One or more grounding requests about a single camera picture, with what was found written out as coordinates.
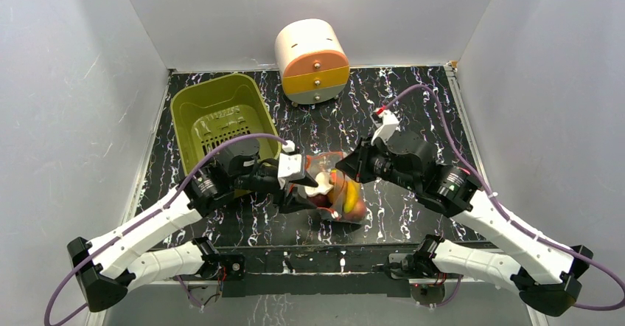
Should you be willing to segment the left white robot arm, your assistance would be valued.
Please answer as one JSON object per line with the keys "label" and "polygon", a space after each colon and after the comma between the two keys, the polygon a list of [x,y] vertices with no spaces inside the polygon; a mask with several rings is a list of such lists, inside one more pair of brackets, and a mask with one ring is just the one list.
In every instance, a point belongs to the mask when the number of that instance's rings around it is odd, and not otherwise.
{"label": "left white robot arm", "polygon": [[244,257],[220,253],[205,237],[169,249],[156,250],[156,244],[226,206],[240,190],[272,195],[287,212],[311,209],[306,190],[318,183],[307,172],[304,154],[293,142],[283,141],[277,158],[262,159],[262,139],[253,133],[226,140],[141,214],[100,237],[71,241],[72,274],[87,308],[107,310],[130,291],[173,277],[241,280]]}

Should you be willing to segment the clear zip bag orange zipper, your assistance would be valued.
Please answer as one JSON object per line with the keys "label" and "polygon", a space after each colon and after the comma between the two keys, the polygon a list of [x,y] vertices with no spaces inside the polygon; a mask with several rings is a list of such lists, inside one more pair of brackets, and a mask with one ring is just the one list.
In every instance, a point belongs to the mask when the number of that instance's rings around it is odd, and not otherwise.
{"label": "clear zip bag orange zipper", "polygon": [[307,156],[306,170],[318,186],[305,192],[323,220],[361,224],[367,213],[362,185],[335,167],[345,156],[341,151]]}

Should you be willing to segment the olive green plastic basket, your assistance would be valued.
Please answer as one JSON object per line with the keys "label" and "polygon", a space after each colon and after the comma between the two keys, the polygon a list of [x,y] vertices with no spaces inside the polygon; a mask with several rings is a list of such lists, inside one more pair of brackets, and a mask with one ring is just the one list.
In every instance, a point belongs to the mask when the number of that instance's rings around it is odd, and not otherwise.
{"label": "olive green plastic basket", "polygon": [[278,160],[282,149],[277,130],[256,81],[228,74],[185,88],[170,110],[184,173],[191,177],[184,192],[192,199],[214,199],[214,149],[237,136],[259,138],[260,157]]}

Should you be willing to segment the yellow toy banana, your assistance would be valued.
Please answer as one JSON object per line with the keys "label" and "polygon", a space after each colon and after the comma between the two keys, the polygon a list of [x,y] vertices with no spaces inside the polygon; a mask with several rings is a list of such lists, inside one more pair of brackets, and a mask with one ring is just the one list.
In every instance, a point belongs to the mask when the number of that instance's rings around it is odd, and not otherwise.
{"label": "yellow toy banana", "polygon": [[343,212],[351,214],[355,210],[357,202],[360,200],[360,184],[354,181],[346,183],[345,201],[343,203]]}

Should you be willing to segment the white toy mushroom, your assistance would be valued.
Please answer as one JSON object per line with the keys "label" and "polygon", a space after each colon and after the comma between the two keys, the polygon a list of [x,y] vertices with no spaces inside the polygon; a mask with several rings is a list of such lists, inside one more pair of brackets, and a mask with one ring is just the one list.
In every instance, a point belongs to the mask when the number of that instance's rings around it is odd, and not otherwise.
{"label": "white toy mushroom", "polygon": [[317,195],[327,195],[334,189],[334,180],[330,172],[320,172],[315,177],[316,187],[305,187],[307,197],[315,197]]}

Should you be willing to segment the dark red toy fruit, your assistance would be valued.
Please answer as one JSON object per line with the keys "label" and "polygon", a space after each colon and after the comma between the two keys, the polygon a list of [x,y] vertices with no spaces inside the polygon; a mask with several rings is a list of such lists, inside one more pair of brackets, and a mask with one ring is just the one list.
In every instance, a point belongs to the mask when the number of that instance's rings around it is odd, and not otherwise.
{"label": "dark red toy fruit", "polygon": [[308,198],[317,208],[330,208],[332,203],[327,195],[314,195]]}

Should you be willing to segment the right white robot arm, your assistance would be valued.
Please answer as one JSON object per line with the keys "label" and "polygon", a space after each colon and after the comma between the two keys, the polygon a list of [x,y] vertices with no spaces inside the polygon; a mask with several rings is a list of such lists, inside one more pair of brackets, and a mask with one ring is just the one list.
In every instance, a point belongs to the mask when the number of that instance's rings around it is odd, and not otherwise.
{"label": "right white robot arm", "polygon": [[427,235],[412,254],[392,253],[375,270],[394,279],[457,274],[516,293],[534,310],[561,316],[577,301],[579,278],[593,253],[584,246],[540,243],[535,232],[501,215],[477,177],[436,160],[436,147],[410,131],[389,140],[361,139],[336,168],[359,183],[382,179],[411,191],[425,208],[484,236],[499,248],[494,254]]}

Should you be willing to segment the orange peach toy fruit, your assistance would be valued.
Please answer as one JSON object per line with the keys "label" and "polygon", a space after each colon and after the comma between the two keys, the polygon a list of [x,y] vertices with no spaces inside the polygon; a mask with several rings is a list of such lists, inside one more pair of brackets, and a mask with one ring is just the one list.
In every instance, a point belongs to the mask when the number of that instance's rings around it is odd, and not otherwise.
{"label": "orange peach toy fruit", "polygon": [[346,177],[342,171],[336,169],[332,170],[330,173],[334,180],[334,189],[331,190],[327,196],[332,205],[339,209],[343,207],[345,201],[346,183],[349,178]]}

